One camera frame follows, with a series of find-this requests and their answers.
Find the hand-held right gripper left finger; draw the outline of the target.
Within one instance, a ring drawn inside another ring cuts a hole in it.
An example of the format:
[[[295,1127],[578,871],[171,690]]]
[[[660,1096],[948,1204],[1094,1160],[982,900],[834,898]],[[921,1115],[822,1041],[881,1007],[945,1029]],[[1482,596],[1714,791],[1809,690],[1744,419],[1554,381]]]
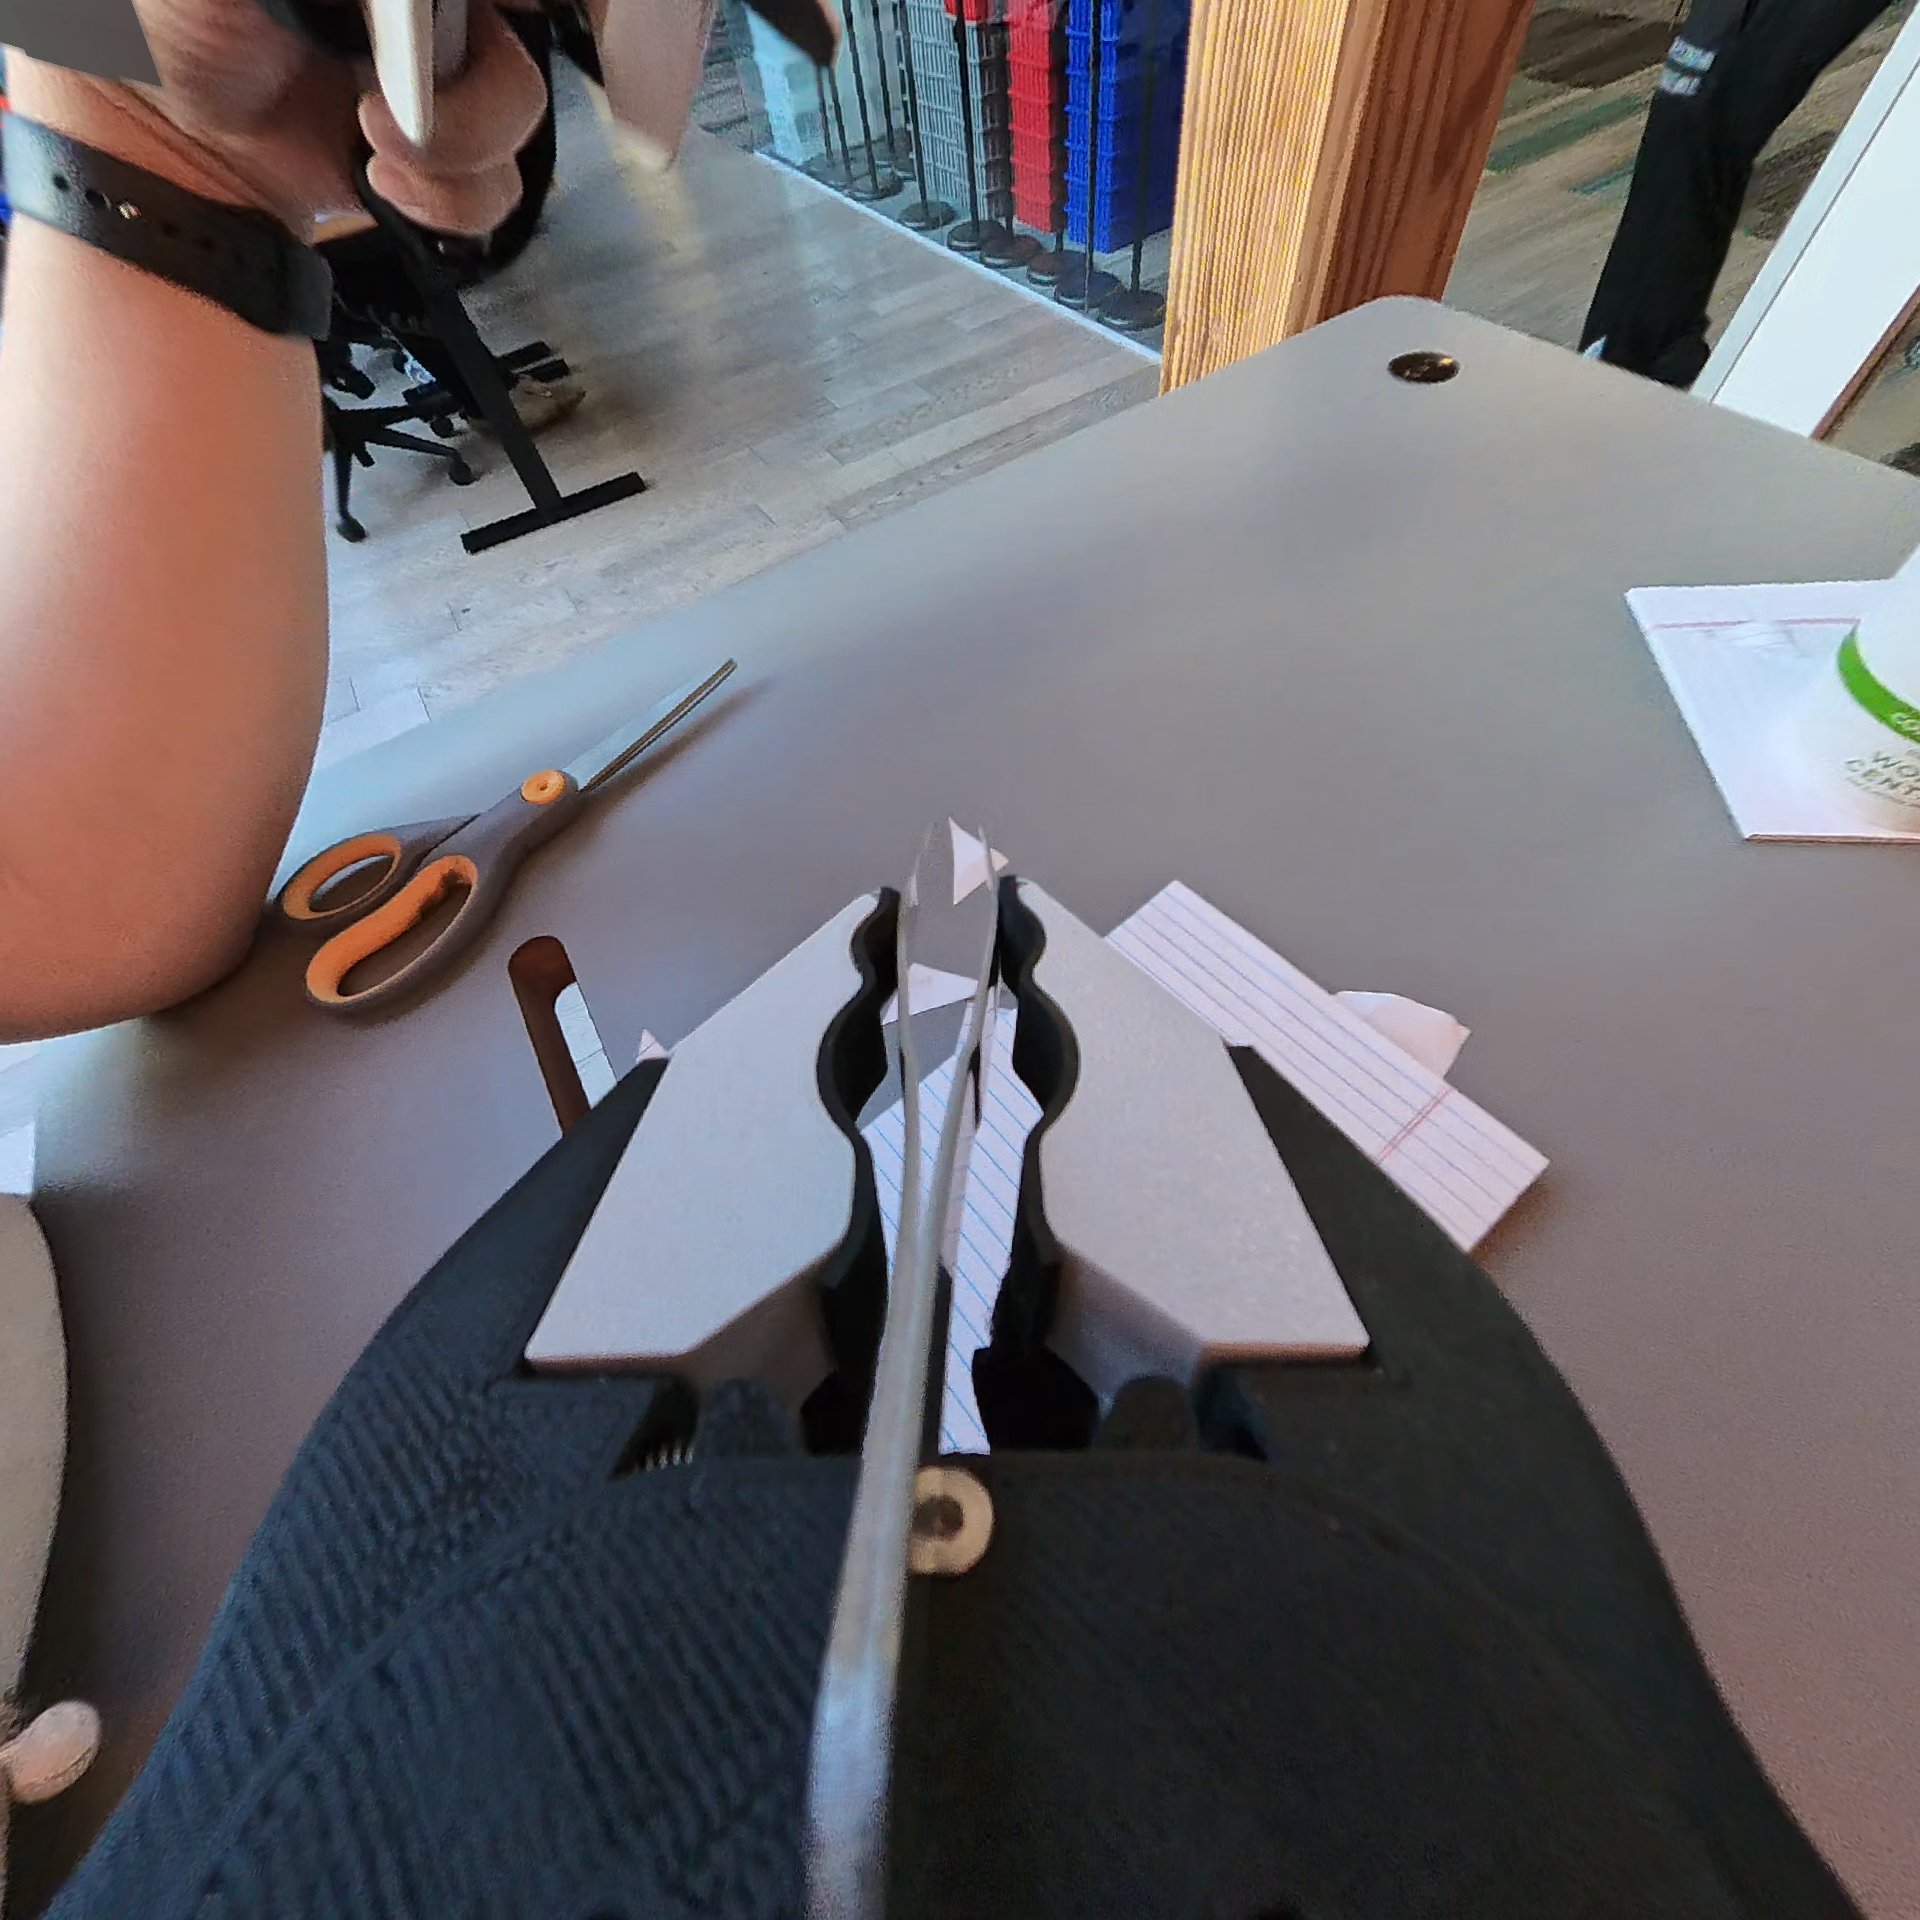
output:
[[[534,1370],[867,1396],[887,1261],[857,1120],[887,1072],[897,922],[898,893],[857,897],[672,1049]]]

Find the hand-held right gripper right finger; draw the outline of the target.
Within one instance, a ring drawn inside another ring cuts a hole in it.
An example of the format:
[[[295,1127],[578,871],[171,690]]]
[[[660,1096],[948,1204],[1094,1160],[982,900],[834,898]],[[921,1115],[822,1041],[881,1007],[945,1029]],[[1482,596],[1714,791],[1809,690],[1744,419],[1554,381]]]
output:
[[[1227,1042],[1033,881],[999,887],[1025,1138],[999,1346],[1094,1395],[1370,1335]]]

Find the grey orange scissors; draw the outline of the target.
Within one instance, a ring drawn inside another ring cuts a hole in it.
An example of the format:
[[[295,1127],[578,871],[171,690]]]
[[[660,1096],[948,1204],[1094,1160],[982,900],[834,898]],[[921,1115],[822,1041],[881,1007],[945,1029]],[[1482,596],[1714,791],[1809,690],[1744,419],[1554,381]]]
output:
[[[736,675],[727,659],[564,765],[462,819],[347,835],[281,885],[272,911],[321,930],[304,997],[332,1015],[383,1012],[434,985],[491,927],[524,863]]]

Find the long metal tweezers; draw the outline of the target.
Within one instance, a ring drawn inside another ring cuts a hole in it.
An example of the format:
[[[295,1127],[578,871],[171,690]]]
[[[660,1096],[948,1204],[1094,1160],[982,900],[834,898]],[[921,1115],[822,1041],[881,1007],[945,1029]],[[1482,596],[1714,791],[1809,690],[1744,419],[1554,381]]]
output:
[[[890,1279],[879,1371],[857,1460],[833,1632],[807,1752],[806,1915],[883,1915],[897,1703],[905,1600],[915,1572],[929,1441],[939,1433],[951,1317],[947,1267],[966,1216],[970,1155],[999,1011],[995,953],[999,879],[986,867],[991,908],[970,981],[968,1015],[948,1063],[939,1141],[921,1148],[921,1057],[913,1027],[911,969],[916,961],[929,879],[943,831],[929,828],[904,889],[897,924],[897,1036],[904,1077],[904,1183],[897,1260]]]

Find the white green paper cup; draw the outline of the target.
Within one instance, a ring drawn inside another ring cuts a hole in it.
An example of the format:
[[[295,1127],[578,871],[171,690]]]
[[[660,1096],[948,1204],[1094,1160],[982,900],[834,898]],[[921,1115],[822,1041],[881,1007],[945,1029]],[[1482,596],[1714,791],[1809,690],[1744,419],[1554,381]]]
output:
[[[1856,805],[1918,833],[1918,556],[1867,600],[1835,655],[1840,776]]]

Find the person's left forearm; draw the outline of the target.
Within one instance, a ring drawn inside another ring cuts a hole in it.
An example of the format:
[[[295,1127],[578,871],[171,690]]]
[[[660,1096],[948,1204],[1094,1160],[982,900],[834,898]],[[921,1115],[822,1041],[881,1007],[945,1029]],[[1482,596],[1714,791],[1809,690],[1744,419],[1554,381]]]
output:
[[[34,220],[4,274],[2,1029],[247,951],[321,740],[314,352]]]

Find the grey desk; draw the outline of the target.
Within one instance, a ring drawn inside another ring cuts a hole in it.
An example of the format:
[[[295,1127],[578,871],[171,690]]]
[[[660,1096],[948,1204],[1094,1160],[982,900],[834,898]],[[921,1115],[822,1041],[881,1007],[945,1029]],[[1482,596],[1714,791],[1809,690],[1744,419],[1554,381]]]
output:
[[[1458,378],[1398,381],[1415,349]],[[18,1820],[9,1915],[123,1797],[347,1364],[560,1138],[513,951],[560,937],[632,1066],[945,819],[1098,930],[1180,881],[1472,1032],[1456,1085],[1550,1161],[1488,1271],[1772,1780],[1916,1915],[1916,850],[1747,844],[1625,608],[1914,548],[1898,472],[1388,299],[316,776],[294,865],[738,660],[394,1020],[312,1008],[270,924],[47,1055],[73,1436],[33,1684],[108,1741]]]

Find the person's left hand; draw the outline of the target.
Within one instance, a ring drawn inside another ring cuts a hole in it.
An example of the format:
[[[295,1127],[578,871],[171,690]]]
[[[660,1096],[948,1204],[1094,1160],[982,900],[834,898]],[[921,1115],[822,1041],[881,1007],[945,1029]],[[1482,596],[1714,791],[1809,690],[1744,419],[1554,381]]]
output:
[[[323,53],[254,3],[138,3],[153,104],[291,227],[346,210],[359,175],[433,234],[486,236],[521,204],[520,154],[548,96],[494,4],[472,4],[462,72],[417,144],[359,64]]]

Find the lined notepad printed label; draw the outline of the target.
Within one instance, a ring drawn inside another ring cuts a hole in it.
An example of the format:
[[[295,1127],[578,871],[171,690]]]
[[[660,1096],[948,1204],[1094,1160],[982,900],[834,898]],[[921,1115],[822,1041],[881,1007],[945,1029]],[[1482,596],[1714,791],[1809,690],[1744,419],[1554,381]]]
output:
[[[1548,1157],[1452,1089],[1467,1032],[1398,995],[1329,993],[1180,881],[1108,932],[1225,1042],[1249,1047],[1472,1253],[1548,1170]],[[943,1444],[986,1453],[972,1359],[1012,1248],[1018,1172],[1040,1107],[1012,1069],[1016,1015],[992,1037],[988,1105],[974,1148],[951,1285]]]

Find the black wrist watch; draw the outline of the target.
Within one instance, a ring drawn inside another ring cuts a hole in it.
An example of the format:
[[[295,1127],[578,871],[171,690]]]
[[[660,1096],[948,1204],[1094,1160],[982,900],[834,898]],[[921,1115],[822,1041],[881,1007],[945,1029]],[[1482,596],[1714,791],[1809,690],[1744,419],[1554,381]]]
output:
[[[207,200],[16,113],[4,115],[4,180],[16,220],[170,282],[270,336],[330,336],[330,266],[270,212]]]

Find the stack of coloured plastic crates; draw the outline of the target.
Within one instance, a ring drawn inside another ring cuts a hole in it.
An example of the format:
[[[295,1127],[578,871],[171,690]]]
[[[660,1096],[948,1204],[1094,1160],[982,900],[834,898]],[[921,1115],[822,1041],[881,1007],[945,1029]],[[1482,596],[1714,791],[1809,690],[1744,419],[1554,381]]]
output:
[[[982,223],[991,263],[1115,257],[1171,228],[1192,4],[840,4],[817,66],[746,4],[723,4],[718,122],[924,234]]]

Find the row of black stanchions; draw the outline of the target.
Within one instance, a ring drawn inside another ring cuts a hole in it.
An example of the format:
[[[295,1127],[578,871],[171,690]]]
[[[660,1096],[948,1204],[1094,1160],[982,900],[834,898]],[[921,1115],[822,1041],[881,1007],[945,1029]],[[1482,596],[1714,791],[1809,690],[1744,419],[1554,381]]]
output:
[[[1043,255],[1030,267],[1002,267],[991,263],[991,249],[999,240],[999,234],[982,223],[954,227],[945,234],[919,231],[904,225],[892,204],[867,204],[846,194],[842,197],[879,212],[883,220],[895,223],[911,236],[983,267],[986,273],[1009,282],[1022,282],[1039,297],[1079,316],[1081,320],[1150,345],[1160,345],[1161,340],[1168,301],[1171,228],[1158,240],[1144,243],[1115,257],[1094,257],[1071,249],[1056,257]]]

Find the grey side table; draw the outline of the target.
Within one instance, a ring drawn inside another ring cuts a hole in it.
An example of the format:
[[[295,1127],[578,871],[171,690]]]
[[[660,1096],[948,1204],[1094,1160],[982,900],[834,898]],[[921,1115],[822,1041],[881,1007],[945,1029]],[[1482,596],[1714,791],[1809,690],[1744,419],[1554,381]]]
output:
[[[499,450],[526,493],[521,512],[466,530],[464,551],[489,554],[647,491],[647,483],[636,472],[623,472],[575,491],[560,487],[535,433],[521,419],[513,384],[514,369],[504,365],[486,345],[440,255],[394,208],[375,200],[368,207],[374,231],[394,258],[392,273],[407,287],[407,297],[394,305],[396,322],[388,324],[388,333],[440,387],[447,417],[478,419],[491,428]]]

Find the lined notepad brown backing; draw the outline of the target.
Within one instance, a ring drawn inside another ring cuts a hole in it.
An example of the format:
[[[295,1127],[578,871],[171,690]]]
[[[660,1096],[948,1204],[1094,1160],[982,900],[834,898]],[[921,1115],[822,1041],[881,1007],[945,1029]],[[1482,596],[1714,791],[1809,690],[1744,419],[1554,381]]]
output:
[[[1624,596],[1743,839],[1916,847],[1795,754],[1792,723],[1880,583],[1642,586]]]

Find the white cabinet panel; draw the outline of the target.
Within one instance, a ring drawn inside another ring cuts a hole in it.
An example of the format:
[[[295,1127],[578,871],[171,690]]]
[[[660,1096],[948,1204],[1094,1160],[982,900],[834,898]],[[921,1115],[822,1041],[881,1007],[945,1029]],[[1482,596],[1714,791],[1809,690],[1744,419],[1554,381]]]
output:
[[[1824,442],[1916,322],[1916,288],[1918,19],[1912,17],[1691,393]]]

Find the wooden post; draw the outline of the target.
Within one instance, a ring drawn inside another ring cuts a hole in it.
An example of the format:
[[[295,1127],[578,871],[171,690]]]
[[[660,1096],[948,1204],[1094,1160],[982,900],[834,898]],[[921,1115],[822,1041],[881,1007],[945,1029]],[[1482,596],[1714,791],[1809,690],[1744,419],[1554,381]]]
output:
[[[1439,299],[1532,3],[1196,3],[1163,393],[1379,297]]]

